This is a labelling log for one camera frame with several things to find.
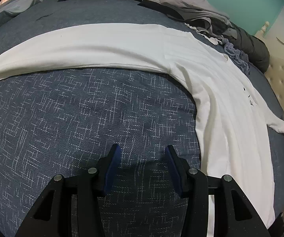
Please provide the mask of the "black and white garment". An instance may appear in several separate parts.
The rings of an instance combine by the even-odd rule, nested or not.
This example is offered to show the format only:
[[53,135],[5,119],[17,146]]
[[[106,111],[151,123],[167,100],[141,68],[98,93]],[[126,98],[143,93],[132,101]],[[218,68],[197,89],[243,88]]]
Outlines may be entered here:
[[222,40],[216,38],[215,36],[211,35],[206,29],[201,28],[201,27],[194,27],[191,26],[187,23],[184,23],[184,25],[186,25],[188,28],[194,30],[197,34],[199,34],[200,36],[203,36],[206,40],[208,40],[210,43],[212,43],[213,45],[221,45],[223,44]]

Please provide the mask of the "blue-grey crumpled garment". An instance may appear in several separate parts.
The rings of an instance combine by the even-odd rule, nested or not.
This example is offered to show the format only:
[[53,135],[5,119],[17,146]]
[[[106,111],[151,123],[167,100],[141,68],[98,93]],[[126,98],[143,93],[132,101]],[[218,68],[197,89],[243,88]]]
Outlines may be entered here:
[[243,51],[236,49],[228,39],[223,38],[222,44],[224,52],[231,58],[233,63],[242,71],[242,73],[248,76],[251,66],[248,55]]

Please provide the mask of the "grey shirt pile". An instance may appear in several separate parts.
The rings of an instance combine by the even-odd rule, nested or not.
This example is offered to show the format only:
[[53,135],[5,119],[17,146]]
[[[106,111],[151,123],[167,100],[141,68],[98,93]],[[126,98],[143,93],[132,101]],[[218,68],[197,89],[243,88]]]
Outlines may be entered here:
[[139,4],[193,27],[221,33],[231,27],[230,17],[207,0],[142,0]]

